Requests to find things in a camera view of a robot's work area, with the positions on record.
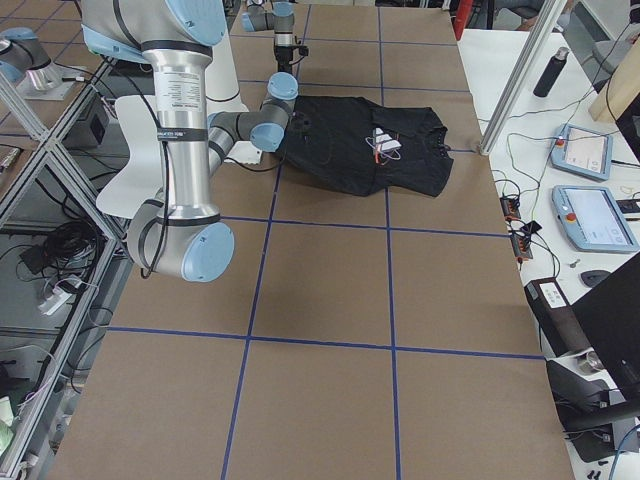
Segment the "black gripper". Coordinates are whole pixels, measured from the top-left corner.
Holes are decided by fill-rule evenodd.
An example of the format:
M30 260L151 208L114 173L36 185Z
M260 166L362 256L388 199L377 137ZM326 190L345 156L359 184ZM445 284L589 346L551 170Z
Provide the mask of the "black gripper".
M274 55L278 64L278 72L286 72L286 65L294 63L294 52L298 49L294 45L275 45Z

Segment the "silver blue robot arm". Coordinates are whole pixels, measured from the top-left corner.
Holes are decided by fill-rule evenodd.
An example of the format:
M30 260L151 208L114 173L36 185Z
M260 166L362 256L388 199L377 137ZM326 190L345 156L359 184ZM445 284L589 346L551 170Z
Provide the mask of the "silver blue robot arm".
M273 1L271 9L266 1L248 1L246 11L241 14L241 23L246 32L272 31L274 33L273 50L279 72L292 73L294 52L303 45L295 33L294 3L291 1Z
M257 112L208 113L205 70L227 23L220 1L85 1L82 30L94 53L153 69L162 190L145 200L127 232L142 277L153 272L191 282L224 273L234 235L212 201L210 178L235 144L274 152L289 123L298 83L273 74Z

